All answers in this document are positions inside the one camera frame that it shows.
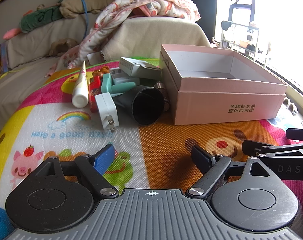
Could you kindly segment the white power adapter plug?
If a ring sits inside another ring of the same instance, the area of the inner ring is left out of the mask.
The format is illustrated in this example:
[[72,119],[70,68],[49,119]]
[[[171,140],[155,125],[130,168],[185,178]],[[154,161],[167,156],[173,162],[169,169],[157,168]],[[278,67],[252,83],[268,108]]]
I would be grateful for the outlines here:
[[109,92],[98,94],[95,97],[98,113],[104,130],[116,131],[119,126],[116,105]]

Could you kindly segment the white cream tube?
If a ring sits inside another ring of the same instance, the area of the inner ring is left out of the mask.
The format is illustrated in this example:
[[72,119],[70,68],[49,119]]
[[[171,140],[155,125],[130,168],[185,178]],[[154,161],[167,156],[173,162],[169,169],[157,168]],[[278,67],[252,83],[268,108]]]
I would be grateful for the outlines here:
[[75,83],[72,93],[72,104],[77,108],[84,108],[88,104],[88,84],[86,76],[86,63],[83,62],[83,66],[79,72],[78,79]]

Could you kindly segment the teal plastic clip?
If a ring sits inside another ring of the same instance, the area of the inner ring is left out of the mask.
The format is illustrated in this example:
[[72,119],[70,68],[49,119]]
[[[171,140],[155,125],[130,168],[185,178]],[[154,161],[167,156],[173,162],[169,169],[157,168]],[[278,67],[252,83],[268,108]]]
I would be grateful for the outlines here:
[[136,87],[136,84],[134,82],[125,82],[125,83],[119,83],[116,85],[112,84],[112,77],[110,73],[103,75],[103,81],[101,85],[101,92],[109,93],[111,97],[119,96],[121,94],[124,94],[125,92],[133,89]]

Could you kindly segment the red lighter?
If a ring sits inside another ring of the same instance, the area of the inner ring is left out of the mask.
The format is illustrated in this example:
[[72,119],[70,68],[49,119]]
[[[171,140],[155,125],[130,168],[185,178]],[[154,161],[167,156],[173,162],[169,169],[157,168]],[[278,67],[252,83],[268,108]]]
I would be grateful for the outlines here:
[[93,76],[90,78],[89,89],[89,105],[92,113],[98,112],[95,96],[101,93],[101,81],[99,76]]

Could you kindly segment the black cylindrical cup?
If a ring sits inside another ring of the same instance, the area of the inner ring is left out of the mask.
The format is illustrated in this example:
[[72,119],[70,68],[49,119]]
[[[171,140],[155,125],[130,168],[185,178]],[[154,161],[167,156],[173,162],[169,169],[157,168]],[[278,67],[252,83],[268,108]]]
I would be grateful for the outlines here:
[[155,123],[164,110],[164,97],[154,87],[139,85],[113,99],[141,126]]

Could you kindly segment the brown toy animal figurine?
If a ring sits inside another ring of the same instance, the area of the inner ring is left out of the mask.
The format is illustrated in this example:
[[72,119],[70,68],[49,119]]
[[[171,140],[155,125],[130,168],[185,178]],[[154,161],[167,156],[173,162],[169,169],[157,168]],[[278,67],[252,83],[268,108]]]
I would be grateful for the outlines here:
[[99,77],[100,79],[103,78],[104,74],[108,74],[110,72],[110,68],[108,66],[102,66],[100,69],[96,69],[93,71],[93,77]]

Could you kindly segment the grey charger retail box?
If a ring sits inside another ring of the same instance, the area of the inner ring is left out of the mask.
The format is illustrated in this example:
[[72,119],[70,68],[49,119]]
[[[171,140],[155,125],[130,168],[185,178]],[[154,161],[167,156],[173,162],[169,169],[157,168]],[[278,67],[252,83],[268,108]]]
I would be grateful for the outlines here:
[[162,70],[147,61],[121,57],[119,68],[131,77],[139,77],[151,80],[160,80]]

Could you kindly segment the white battery charger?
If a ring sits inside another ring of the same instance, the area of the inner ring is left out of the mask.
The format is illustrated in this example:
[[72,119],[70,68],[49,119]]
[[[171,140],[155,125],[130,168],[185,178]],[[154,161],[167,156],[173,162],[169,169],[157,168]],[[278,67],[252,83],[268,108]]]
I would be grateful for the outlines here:
[[134,82],[136,85],[140,85],[139,77],[132,77],[123,72],[120,68],[112,68],[110,70],[113,84],[117,85],[120,83]]

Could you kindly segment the colourful cartoon play mat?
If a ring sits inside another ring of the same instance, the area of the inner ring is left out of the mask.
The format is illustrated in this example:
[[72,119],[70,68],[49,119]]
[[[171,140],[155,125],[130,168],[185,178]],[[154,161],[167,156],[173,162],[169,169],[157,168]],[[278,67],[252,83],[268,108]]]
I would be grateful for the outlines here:
[[41,81],[0,131],[0,239],[14,229],[4,207],[8,194],[47,157],[70,161],[112,144],[115,159],[104,176],[119,191],[185,190],[201,176],[190,157],[192,146],[244,161],[244,140],[286,145],[285,130],[301,126],[300,118],[283,108],[270,120],[187,126],[175,126],[169,112],[150,126],[138,126],[119,111],[119,126],[111,132],[97,113],[72,106],[77,77],[77,69],[62,70]]

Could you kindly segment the pink cardboard box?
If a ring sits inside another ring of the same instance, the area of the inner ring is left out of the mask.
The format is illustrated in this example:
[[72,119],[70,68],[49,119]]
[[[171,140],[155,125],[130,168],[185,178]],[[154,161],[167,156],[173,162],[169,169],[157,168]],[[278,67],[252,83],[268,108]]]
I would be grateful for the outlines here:
[[287,88],[268,70],[221,48],[163,44],[160,68],[175,125],[271,119]]

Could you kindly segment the metal balcony shelf rack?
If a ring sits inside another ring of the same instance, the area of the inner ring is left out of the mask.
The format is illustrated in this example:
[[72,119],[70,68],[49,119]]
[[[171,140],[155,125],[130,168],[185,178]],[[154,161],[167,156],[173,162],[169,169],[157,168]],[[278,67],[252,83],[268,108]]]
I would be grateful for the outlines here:
[[219,47],[236,51],[264,67],[269,61],[270,42],[257,27],[222,21]]

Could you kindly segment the brown plush toy on sofa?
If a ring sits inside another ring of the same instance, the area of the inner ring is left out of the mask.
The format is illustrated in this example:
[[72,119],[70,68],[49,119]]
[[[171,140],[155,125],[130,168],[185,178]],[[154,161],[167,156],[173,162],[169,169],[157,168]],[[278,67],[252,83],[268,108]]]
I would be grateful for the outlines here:
[[79,43],[72,38],[62,38],[51,44],[48,56],[61,56]]

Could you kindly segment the beige covered sofa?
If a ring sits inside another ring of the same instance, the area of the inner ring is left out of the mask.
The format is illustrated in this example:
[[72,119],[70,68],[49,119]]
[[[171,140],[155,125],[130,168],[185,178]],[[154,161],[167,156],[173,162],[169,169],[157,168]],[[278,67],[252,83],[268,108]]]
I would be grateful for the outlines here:
[[[0,130],[23,100],[45,81],[51,67],[67,68],[85,31],[85,17],[63,18],[21,33],[7,42],[8,68],[0,79]],[[197,23],[173,17],[131,17],[120,24],[94,52],[98,62],[120,57],[157,58],[162,44],[209,46]]]

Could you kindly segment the green plush pillow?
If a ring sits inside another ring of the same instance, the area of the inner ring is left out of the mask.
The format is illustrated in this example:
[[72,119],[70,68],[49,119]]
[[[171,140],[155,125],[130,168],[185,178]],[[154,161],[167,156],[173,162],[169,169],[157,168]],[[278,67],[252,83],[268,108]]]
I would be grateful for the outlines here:
[[58,3],[24,15],[19,22],[19,28],[23,33],[28,33],[61,18],[63,18],[63,15],[60,12],[60,3]]

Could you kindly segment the floral pink blanket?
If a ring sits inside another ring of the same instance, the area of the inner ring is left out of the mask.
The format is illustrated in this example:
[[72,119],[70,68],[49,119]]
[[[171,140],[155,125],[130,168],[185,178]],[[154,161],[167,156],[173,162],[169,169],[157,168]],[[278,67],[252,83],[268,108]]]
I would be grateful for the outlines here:
[[81,67],[87,61],[87,55],[94,53],[100,44],[134,11],[143,16],[168,16],[187,19],[191,22],[200,20],[198,7],[192,0],[115,0],[97,17],[89,34],[82,42],[69,49],[51,66],[47,76],[52,76],[58,64],[65,64],[68,69]]

